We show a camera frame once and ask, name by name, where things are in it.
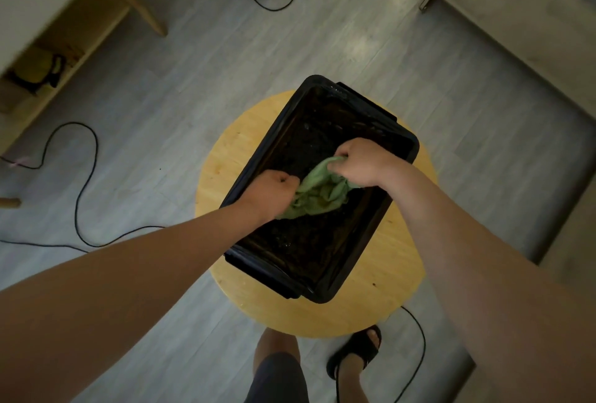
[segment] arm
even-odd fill
[[[596,311],[375,143],[340,146],[332,171],[398,205],[436,294],[504,401],[596,401]]]
[[[2,399],[74,398],[221,254],[282,213],[298,183],[266,171],[228,207],[81,256],[0,292]]]

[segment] fist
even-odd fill
[[[384,171],[399,160],[374,141],[364,138],[343,143],[335,156],[344,156],[347,160],[329,163],[327,169],[361,187],[380,186]]]
[[[255,211],[263,223],[281,215],[292,202],[300,179],[283,171],[264,171],[253,180],[238,199],[239,204]]]

